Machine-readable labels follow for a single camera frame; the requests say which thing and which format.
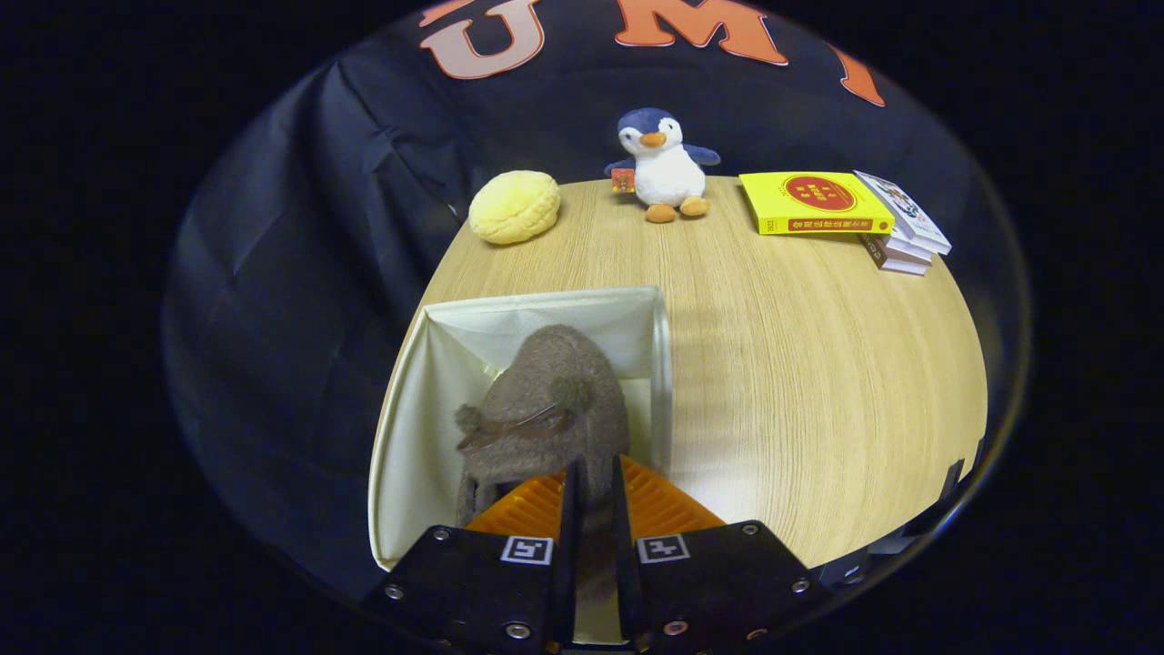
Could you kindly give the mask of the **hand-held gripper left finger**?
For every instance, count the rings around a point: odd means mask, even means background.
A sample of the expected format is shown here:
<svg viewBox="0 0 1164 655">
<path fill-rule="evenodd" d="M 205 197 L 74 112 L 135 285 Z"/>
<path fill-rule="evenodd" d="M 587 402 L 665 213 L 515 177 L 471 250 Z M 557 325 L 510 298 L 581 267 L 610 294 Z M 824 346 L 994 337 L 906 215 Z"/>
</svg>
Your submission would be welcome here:
<svg viewBox="0 0 1164 655">
<path fill-rule="evenodd" d="M 583 489 L 577 458 L 553 537 L 430 527 L 365 595 L 362 613 L 436 654 L 558 654 L 573 641 Z"/>
</svg>

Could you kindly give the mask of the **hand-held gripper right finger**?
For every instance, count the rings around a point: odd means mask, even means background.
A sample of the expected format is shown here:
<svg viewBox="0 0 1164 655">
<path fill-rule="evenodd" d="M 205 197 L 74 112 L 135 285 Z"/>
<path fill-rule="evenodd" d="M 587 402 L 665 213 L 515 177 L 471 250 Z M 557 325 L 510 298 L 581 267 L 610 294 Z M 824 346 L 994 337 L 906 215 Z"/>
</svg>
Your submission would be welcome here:
<svg viewBox="0 0 1164 655">
<path fill-rule="evenodd" d="M 625 455 L 612 485 L 619 618 L 637 654 L 761 654 L 826 605 L 759 519 L 728 524 Z"/>
</svg>

